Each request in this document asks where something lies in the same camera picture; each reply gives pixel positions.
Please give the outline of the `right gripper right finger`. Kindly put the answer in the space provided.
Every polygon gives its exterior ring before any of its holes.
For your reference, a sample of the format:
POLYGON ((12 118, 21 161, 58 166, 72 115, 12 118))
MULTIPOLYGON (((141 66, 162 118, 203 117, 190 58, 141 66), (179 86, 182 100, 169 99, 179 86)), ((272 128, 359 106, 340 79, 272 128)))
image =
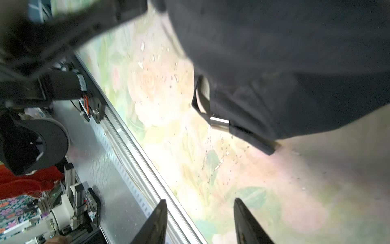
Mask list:
POLYGON ((240 198, 234 201, 234 220, 237 243, 274 244, 240 198))

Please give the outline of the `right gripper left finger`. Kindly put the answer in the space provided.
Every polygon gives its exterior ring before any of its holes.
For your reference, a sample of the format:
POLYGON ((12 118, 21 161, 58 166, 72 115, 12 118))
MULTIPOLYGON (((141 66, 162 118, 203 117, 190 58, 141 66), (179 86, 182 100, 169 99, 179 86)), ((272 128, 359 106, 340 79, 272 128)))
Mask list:
POLYGON ((148 217, 131 244, 165 244, 168 224, 166 200, 161 200, 148 217))

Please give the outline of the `black cap front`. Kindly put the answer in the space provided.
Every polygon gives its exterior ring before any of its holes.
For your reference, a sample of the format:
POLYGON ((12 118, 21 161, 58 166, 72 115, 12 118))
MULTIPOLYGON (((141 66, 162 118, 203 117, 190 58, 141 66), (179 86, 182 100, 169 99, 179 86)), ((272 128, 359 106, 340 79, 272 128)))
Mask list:
POLYGON ((192 107, 267 154, 390 102, 389 1, 153 1, 194 65, 192 107))

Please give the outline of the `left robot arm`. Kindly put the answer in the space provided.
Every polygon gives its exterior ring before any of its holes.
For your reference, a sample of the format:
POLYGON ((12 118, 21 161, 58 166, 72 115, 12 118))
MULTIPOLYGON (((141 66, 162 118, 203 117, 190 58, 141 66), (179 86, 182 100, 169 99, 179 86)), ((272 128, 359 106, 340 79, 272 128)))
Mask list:
POLYGON ((144 14, 146 1, 96 1, 46 22, 28 17, 28 1, 1 1, 1 108, 75 100, 86 85, 53 65, 94 37, 144 14))

